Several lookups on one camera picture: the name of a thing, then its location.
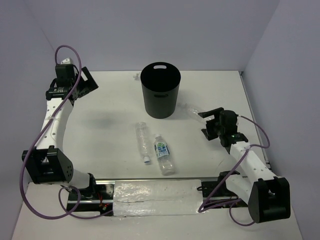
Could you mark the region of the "crushed clear plastic bottle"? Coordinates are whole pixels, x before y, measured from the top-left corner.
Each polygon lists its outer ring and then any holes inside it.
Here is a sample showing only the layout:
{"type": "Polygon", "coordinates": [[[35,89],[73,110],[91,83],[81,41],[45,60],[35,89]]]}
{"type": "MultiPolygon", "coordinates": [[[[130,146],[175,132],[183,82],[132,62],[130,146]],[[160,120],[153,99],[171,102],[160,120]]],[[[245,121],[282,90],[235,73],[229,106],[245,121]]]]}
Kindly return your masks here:
{"type": "Polygon", "coordinates": [[[178,108],[183,112],[185,116],[188,116],[189,118],[201,123],[201,124],[206,124],[206,120],[199,116],[199,113],[201,112],[200,108],[188,104],[188,103],[183,103],[183,102],[178,102],[177,103],[178,108]]]}

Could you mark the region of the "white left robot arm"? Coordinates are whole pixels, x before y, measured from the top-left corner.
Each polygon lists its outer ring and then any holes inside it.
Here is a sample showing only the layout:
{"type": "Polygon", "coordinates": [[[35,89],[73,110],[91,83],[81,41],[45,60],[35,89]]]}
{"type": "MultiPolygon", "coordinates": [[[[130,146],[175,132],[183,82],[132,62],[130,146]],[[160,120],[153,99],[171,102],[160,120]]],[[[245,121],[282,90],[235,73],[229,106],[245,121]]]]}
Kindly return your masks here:
{"type": "Polygon", "coordinates": [[[34,184],[74,186],[82,197],[93,199],[98,194],[96,180],[91,173],[76,170],[63,152],[63,139],[68,118],[77,99],[99,86],[87,67],[78,71],[71,63],[55,67],[56,78],[45,93],[46,115],[43,124],[52,121],[46,132],[32,148],[26,170],[34,184]]]}

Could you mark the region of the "labelled bottle white cap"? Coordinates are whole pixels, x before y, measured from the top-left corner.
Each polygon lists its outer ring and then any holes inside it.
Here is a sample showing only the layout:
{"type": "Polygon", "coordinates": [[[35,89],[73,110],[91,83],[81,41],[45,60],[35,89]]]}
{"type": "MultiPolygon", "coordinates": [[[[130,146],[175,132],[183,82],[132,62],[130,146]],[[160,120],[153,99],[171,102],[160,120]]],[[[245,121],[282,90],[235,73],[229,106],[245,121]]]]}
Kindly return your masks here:
{"type": "Polygon", "coordinates": [[[173,175],[176,172],[176,168],[168,144],[160,134],[155,135],[153,147],[161,173],[164,176],[173,175]]]}

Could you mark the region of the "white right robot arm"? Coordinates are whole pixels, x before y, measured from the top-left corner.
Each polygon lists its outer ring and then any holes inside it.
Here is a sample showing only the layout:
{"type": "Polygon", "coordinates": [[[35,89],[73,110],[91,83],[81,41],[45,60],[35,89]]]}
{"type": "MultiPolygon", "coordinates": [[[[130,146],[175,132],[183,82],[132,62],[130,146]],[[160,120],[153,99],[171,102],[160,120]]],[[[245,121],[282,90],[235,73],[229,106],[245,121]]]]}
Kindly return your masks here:
{"type": "Polygon", "coordinates": [[[240,201],[246,203],[254,224],[288,219],[291,216],[290,184],[260,160],[252,150],[256,145],[238,131],[240,115],[222,107],[197,115],[205,120],[202,133],[206,139],[219,139],[221,146],[235,159],[235,166],[218,181],[198,212],[221,206],[220,203],[210,202],[217,191],[224,196],[232,192],[238,198],[228,201],[227,205],[233,207],[240,201]]]}

